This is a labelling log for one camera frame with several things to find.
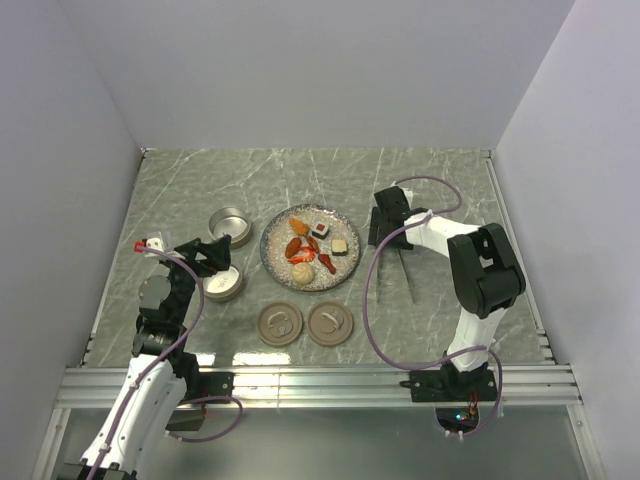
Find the metal serving tongs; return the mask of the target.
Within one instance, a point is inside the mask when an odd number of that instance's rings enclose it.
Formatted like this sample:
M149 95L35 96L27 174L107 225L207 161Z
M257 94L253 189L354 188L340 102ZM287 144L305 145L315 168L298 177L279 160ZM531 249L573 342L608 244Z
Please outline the metal serving tongs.
M416 304L412 279L402 250L387 246L380 255L376 267L375 296L377 303L385 297L398 297L409 304Z

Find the red chicken drumstick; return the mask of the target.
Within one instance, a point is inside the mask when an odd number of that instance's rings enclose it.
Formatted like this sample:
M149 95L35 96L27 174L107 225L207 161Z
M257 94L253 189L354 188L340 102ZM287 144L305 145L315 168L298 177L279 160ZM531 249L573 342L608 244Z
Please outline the red chicken drumstick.
M319 262L326 267L326 269L334 275L336 273L336 267L331 261L331 257L328 254L318 254L317 258Z

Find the red sushi roll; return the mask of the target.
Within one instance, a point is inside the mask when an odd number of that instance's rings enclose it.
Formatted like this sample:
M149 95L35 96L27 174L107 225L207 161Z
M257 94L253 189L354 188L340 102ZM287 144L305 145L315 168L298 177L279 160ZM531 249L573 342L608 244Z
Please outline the red sushi roll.
M325 239L330 233L330 225L324 222L318 222L311 228L311 234L318 239Z

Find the white steamed bun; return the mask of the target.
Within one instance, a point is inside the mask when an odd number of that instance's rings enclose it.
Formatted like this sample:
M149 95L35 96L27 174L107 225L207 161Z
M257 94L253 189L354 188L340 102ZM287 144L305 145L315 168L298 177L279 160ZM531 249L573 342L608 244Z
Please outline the white steamed bun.
M314 268L309 263L298 263L291 269L291 278L296 284L308 285L314 280L314 277Z

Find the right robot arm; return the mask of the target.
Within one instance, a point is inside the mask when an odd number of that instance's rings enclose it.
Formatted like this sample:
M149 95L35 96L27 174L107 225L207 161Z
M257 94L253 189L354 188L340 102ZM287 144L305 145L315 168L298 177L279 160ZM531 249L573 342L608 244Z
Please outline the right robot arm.
M497 223L476 226L410 207L408 193L394 185L374 194L368 242L381 252L422 247L449 260L461 313L444 361L436 369L409 370L401 386L412 401L451 403L493 401L499 381L489 369L497 327L526 280L504 228Z

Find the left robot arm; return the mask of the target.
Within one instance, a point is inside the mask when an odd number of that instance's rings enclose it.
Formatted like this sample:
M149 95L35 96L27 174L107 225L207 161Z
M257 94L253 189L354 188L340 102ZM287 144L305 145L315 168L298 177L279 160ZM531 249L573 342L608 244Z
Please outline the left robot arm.
M196 238L175 248L161 237L148 237L134 250L157 259L168 272L141 284L123 385L95 439L77 463L60 468L60 479L141 479L177 407L240 403L231 395L232 375L217 380L201 372L196 356L184 350L194 328L184 323L191 298L204 301L205 279L229 270L230 235L211 243Z

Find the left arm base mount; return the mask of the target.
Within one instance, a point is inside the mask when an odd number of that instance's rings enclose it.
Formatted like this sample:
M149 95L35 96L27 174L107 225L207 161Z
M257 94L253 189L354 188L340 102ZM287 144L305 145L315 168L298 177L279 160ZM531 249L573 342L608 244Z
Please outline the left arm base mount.
M200 374L197 398L213 397L207 404L225 404L233 395L235 374L229 371L208 371Z

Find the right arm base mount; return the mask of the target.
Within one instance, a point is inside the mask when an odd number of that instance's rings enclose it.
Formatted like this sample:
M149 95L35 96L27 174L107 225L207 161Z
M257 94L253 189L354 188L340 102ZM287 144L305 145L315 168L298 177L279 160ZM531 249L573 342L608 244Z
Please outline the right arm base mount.
M452 363L439 370L414 370L399 385L410 390L413 403L468 403L498 398L498 383L487 363L466 372L459 372Z

